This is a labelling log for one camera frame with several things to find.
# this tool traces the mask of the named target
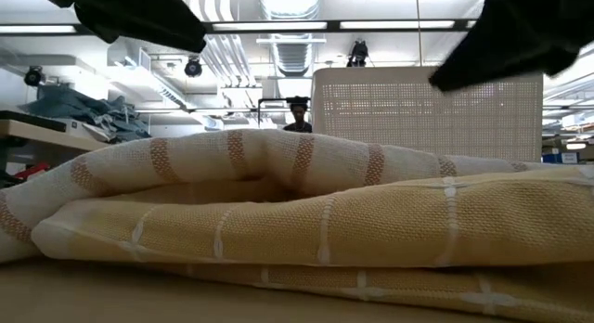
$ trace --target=woven blanket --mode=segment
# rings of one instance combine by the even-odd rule
[[[85,154],[0,191],[0,261],[534,322],[594,321],[594,167],[227,131]]]

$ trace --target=ceiling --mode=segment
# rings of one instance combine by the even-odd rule
[[[483,0],[320,0],[319,19],[475,19],[481,13]],[[200,6],[206,6],[201,0]],[[230,0],[229,10],[235,21],[262,19],[260,0]],[[218,10],[216,17],[223,16]],[[59,9],[46,0],[0,0],[0,24],[47,24],[77,23],[75,14],[69,9]],[[316,37],[326,40],[325,44],[313,45],[314,69],[343,66],[354,40],[364,39],[368,45],[369,66],[412,66],[420,62],[435,65],[442,61],[451,49],[462,39],[463,33],[416,32],[389,33],[321,33]],[[268,34],[243,34],[239,37],[241,50],[249,62],[257,81],[278,74],[271,55],[270,45],[258,45],[258,38]],[[153,72],[158,74],[175,90],[191,97],[192,104],[202,107],[223,107],[226,101],[221,97],[220,79],[207,66],[203,66],[200,78],[188,78],[183,73],[187,54],[183,51],[154,45],[137,40],[123,40],[128,44],[143,47],[150,54]],[[26,58],[31,55],[73,56],[92,68],[97,76],[105,78],[111,86],[128,94],[138,107],[162,107],[161,96],[143,78],[135,78],[113,66],[108,57],[109,45],[94,36],[60,37],[0,37],[0,58]],[[584,56],[570,70],[555,79],[545,78],[546,105],[594,105],[594,56],[590,49],[583,50]],[[238,68],[229,61],[231,70]],[[26,69],[23,64],[19,69]],[[55,74],[72,74],[71,69],[52,70]],[[545,123],[549,128],[559,128],[557,121],[575,113],[575,110],[547,110]]]

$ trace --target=crumpled blue cloth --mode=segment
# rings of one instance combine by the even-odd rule
[[[150,137],[147,125],[138,119],[140,114],[124,97],[97,100],[66,86],[48,85],[38,87],[36,101],[19,107],[33,115],[74,119],[103,128],[115,134],[110,143]]]

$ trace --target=folded blanket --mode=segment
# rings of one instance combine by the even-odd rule
[[[41,251],[269,289],[591,322],[593,187],[591,166],[329,136],[157,138],[0,191],[0,259]]]

